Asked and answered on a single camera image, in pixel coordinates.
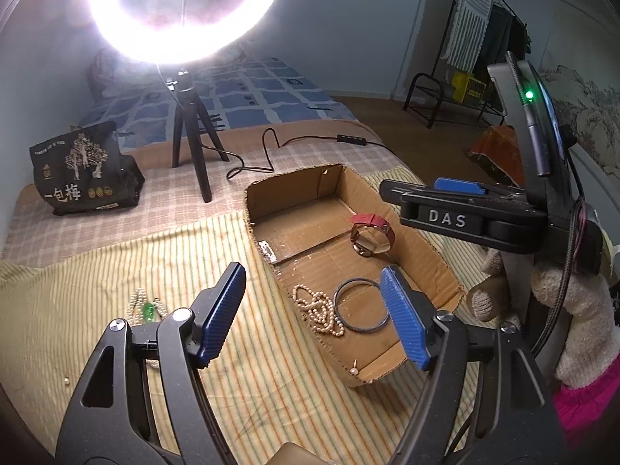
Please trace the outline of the pink sleeve forearm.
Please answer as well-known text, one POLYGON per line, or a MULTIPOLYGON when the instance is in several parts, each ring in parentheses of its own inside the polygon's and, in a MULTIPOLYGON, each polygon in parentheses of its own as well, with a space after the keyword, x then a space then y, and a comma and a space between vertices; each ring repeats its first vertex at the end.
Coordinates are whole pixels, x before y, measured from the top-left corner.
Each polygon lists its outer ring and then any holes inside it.
POLYGON ((595 381, 583 388, 561 385, 553 395, 553 403, 567 445, 574 448, 586 431, 602 417, 619 389, 619 359, 616 359, 595 381))

